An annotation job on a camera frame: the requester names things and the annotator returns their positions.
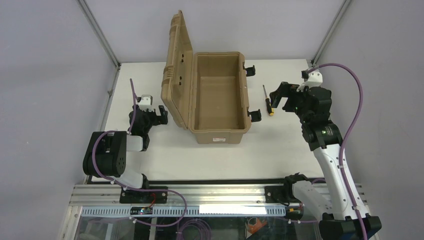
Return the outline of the black yellow screwdriver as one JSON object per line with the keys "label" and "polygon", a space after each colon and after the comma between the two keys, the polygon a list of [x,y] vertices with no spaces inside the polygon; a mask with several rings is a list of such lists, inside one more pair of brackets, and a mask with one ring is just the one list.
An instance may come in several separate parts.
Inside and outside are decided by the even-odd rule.
{"label": "black yellow screwdriver", "polygon": [[262,88],[263,88],[264,95],[265,95],[265,105],[266,105],[267,113],[268,113],[269,116],[274,116],[275,112],[274,112],[274,109],[271,106],[271,100],[269,98],[269,95],[267,94],[266,87],[265,87],[264,84],[262,85]]}

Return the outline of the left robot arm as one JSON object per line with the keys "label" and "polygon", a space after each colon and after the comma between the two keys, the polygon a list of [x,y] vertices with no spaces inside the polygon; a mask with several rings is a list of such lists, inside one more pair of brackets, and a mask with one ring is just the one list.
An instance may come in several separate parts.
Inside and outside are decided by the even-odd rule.
{"label": "left robot arm", "polygon": [[148,189],[147,177],[127,166],[128,152],[145,152],[150,144],[149,132],[153,126],[168,123],[168,111],[163,105],[156,110],[141,110],[136,107],[129,113],[132,129],[126,131],[95,131],[92,133],[82,162],[87,176],[104,178],[125,188]]}

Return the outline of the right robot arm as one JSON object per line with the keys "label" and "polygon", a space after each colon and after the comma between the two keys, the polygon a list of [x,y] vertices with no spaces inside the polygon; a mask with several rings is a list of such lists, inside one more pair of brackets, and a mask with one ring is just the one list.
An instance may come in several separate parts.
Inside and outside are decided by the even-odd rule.
{"label": "right robot arm", "polygon": [[282,98],[283,110],[300,120],[301,132],[316,158],[330,195],[327,200],[302,174],[285,178],[285,201],[298,200],[318,221],[323,240],[369,240],[381,228],[379,217],[370,215],[351,176],[339,128],[330,119],[332,92],[320,86],[301,87],[282,82],[270,93],[276,108]]}

